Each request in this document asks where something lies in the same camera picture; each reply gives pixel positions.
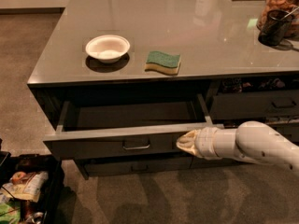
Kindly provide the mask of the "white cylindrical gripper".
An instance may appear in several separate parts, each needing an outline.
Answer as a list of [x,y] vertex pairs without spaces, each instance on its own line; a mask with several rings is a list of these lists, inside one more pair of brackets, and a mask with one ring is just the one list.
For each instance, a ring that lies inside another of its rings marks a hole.
[[236,129],[205,127],[199,133],[192,130],[183,134],[176,142],[179,149],[206,160],[234,159],[240,151],[236,145]]

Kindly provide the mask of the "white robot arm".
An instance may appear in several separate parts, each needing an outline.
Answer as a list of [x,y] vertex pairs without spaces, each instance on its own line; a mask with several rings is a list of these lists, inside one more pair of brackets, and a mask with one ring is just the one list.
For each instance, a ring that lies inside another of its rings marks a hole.
[[205,160],[271,164],[299,175],[299,146],[258,121],[244,122],[236,129],[192,130],[177,140],[177,147]]

